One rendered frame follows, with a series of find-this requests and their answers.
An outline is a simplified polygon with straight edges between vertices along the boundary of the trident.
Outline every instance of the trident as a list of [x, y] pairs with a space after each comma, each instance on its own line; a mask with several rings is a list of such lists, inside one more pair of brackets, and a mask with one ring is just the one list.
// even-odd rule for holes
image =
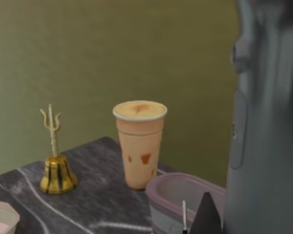
[[53, 110], [51, 104], [49, 104], [49, 120], [47, 114], [43, 111], [43, 109], [40, 109], [40, 112], [43, 115], [43, 124], [45, 128], [50, 131], [53, 157], [57, 157], [59, 155], [59, 151], [56, 133], [60, 130], [61, 113], [58, 113], [55, 118], [53, 118]]

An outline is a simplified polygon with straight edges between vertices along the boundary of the cup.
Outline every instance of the cup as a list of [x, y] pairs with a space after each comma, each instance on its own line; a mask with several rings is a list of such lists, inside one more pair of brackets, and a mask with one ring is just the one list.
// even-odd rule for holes
[[128, 101], [113, 109], [125, 171], [133, 190], [144, 190], [156, 177], [167, 107], [153, 101]]

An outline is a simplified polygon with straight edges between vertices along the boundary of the wall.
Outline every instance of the wall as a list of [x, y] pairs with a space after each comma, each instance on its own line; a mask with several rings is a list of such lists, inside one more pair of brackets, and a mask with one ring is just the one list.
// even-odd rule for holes
[[169, 108], [162, 162], [225, 185], [236, 32], [231, 1], [0, 0], [0, 173], [50, 154], [48, 103], [66, 150], [149, 99]]

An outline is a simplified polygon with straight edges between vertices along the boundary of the black marble table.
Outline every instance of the black marble table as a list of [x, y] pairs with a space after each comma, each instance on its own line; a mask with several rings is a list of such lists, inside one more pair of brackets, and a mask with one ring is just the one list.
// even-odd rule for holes
[[[64, 152], [80, 183], [63, 195], [39, 189], [44, 161], [0, 175], [0, 201], [21, 216], [16, 234], [151, 233], [145, 192], [126, 186], [119, 144], [103, 137]], [[158, 173], [172, 172], [159, 165]]]

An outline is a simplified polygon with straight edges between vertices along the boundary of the golden bell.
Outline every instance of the golden bell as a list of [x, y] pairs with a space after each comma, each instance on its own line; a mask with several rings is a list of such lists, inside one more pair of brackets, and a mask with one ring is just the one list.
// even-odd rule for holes
[[45, 161], [40, 189], [46, 194], [64, 194], [76, 188], [78, 180], [65, 155], [50, 156]]

